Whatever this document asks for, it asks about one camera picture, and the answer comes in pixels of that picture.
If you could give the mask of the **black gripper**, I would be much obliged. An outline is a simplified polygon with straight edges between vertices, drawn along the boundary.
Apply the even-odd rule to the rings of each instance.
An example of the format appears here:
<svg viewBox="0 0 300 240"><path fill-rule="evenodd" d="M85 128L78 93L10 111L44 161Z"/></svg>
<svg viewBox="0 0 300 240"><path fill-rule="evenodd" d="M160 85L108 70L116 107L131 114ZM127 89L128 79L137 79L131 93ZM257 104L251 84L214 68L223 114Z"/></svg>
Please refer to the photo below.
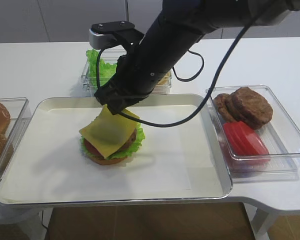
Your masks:
<svg viewBox="0 0 300 240"><path fill-rule="evenodd" d="M103 106L106 105L108 110L113 114L119 114L127 107L135 105L146 99L149 94L137 94L120 90L111 81L108 81L103 86L98 86L94 97Z"/></svg>

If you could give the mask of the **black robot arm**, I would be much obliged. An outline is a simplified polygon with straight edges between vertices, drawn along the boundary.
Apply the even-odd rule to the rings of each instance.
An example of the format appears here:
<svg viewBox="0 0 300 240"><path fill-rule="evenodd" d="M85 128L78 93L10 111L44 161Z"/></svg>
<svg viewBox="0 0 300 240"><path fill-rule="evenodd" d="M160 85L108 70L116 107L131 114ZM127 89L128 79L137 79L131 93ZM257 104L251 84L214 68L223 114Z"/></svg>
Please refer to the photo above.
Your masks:
<svg viewBox="0 0 300 240"><path fill-rule="evenodd" d="M206 34L217 29L273 26L290 12L300 10L300 0L165 0L146 33L131 22L96 23L92 32L105 35L98 49L121 45L116 72L95 92L113 113L147 98L161 78Z"/></svg>

